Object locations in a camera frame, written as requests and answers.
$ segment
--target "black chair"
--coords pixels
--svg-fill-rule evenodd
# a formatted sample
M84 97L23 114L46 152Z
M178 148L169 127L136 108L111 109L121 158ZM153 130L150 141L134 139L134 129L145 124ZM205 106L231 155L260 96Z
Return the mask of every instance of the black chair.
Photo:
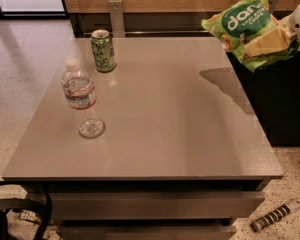
M11 185L4 181L0 181L0 186L2 185ZM9 240L14 239L8 233L8 220L7 213L11 210L20 212L21 210L27 210L35 212L40 218L40 224L34 236L34 240L42 240L43 235L48 226L51 213L52 213L52 202L47 191L44 190L43 187L38 187L34 185L23 185L22 187L30 187L36 193L43 193L45 196L45 202L31 200L31 199L18 199L18 198L10 198L10 199L0 199L0 240Z

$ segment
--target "metal bracket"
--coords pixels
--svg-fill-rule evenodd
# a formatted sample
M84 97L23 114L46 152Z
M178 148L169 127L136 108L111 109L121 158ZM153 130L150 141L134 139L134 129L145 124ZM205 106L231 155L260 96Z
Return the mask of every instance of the metal bracket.
M126 37L121 0L109 0L113 37Z
M269 12L272 14L274 12L274 9L276 8L278 0L268 0L268 3L269 3Z

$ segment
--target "can lid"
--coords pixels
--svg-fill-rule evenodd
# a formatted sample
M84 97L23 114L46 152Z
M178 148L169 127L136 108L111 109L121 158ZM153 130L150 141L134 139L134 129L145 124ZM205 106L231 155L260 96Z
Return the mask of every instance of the can lid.
M69 71L76 71L81 67L79 60L77 60L76 58L68 58L65 61L64 66Z
M91 33L91 36L97 39L107 38L109 35L110 35L109 31L105 29L98 29Z

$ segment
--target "bottle cap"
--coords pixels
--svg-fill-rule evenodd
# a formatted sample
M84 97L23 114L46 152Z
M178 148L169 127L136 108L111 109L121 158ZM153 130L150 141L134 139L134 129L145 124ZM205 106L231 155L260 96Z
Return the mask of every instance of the bottle cap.
M67 59L65 61L64 65L65 65L66 69L69 71L76 71L76 70L80 69L80 67L81 67L79 60L77 60L76 58Z

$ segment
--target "green bag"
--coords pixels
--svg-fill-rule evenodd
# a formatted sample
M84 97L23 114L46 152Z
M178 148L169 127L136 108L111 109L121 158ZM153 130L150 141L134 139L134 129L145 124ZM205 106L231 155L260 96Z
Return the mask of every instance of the green bag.
M287 49L258 56L249 56L245 45L257 37L278 27L278 20L269 13L268 0L242 0L210 19L203 19L201 25L222 41L225 49L254 72L278 60L293 57L300 46L292 41Z

